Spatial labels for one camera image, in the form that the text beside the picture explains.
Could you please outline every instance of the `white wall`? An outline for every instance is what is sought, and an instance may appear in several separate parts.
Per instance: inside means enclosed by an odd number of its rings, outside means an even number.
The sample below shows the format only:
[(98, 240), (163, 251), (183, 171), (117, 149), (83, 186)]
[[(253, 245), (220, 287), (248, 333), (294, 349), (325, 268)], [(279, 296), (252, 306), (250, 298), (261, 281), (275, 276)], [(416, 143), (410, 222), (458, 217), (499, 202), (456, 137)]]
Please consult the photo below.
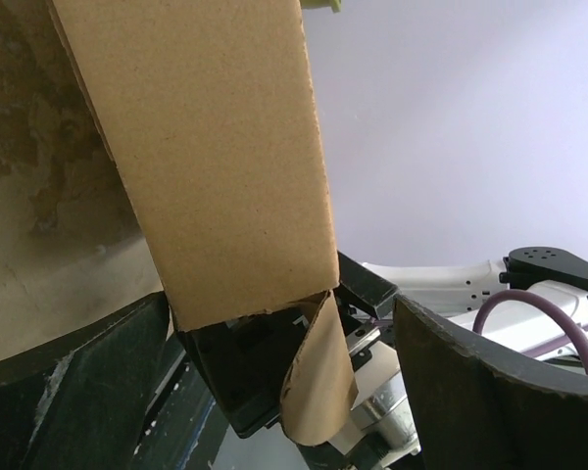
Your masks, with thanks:
[(588, 259), (588, 0), (344, 0), (305, 27), (341, 250)]

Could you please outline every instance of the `brown stain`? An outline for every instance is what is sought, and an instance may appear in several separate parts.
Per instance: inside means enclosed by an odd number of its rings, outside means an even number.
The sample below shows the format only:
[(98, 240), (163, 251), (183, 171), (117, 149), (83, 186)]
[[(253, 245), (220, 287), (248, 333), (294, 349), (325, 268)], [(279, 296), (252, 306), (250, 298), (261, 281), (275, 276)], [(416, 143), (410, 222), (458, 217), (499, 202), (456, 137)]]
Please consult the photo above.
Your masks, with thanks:
[(106, 152), (45, 1), (0, 0), (0, 180), (45, 168), (28, 198), (33, 233), (56, 228), (57, 206), (86, 196), (83, 188), (122, 190), (111, 160), (74, 174), (95, 154)]

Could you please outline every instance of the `cardboard box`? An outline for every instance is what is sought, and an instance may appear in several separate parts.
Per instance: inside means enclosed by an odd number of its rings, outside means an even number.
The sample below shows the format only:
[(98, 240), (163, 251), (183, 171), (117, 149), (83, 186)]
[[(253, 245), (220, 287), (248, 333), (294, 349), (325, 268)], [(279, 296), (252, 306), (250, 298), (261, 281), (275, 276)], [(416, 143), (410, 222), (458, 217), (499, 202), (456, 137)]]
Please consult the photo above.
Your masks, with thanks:
[(335, 434), (355, 398), (298, 0), (52, 0), (179, 329), (312, 297), (286, 433)]

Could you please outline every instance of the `purple cable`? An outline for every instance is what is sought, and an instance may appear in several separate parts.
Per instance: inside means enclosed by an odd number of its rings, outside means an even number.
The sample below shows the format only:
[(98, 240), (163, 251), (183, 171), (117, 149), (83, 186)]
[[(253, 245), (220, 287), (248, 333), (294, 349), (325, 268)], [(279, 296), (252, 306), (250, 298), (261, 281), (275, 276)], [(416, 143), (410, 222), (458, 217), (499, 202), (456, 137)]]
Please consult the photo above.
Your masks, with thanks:
[[(582, 326), (582, 329), (588, 332), (588, 325)], [(528, 355), (529, 357), (540, 357), (546, 353), (550, 353), (551, 351), (555, 351), (558, 348), (562, 348), (570, 343), (570, 339), (568, 336), (560, 336), (559, 338), (555, 338), (544, 345), (536, 346), (527, 351), (523, 351), (522, 353)]]
[(569, 342), (574, 344), (577, 353), (579, 354), (579, 359), (588, 375), (588, 339), (586, 338), (586, 335), (584, 335), (583, 330), (579, 328), (579, 326), (577, 326), (575, 322), (572, 321), (572, 319), (557, 305), (552, 304), (545, 298), (532, 292), (509, 289), (508, 291), (493, 294), (481, 306), (477, 316), (475, 316), (472, 331), (480, 335), (483, 331), (483, 325), (486, 322), (486, 318), (488, 318), (492, 309), (498, 304), (507, 301), (517, 301), (529, 304), (551, 317), (551, 319), (562, 328), (564, 334), (569, 337)]

